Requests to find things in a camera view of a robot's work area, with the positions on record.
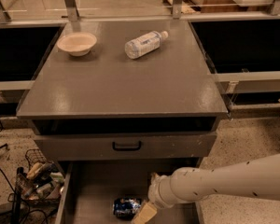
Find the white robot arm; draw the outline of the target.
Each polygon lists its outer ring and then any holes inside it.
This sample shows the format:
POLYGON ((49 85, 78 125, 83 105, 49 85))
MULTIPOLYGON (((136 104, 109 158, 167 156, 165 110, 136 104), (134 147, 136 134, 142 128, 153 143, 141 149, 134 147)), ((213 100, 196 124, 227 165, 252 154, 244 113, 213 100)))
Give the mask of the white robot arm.
POLYGON ((280 201, 280 154, 212 170, 182 167, 171 175, 154 174, 132 224, 147 224, 160 209, 215 194, 280 201))

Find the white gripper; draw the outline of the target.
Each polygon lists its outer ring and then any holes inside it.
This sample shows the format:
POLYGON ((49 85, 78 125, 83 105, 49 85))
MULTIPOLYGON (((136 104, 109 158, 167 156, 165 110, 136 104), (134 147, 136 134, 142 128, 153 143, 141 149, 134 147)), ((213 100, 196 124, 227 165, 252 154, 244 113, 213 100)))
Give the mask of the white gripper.
POLYGON ((177 198, 172 192, 169 176, 158 175, 153 172, 150 174, 150 181, 148 188, 150 202, 144 202, 141 205, 141 208, 132 219, 132 224, 147 224, 156 216, 157 208, 172 208, 177 204, 177 198))

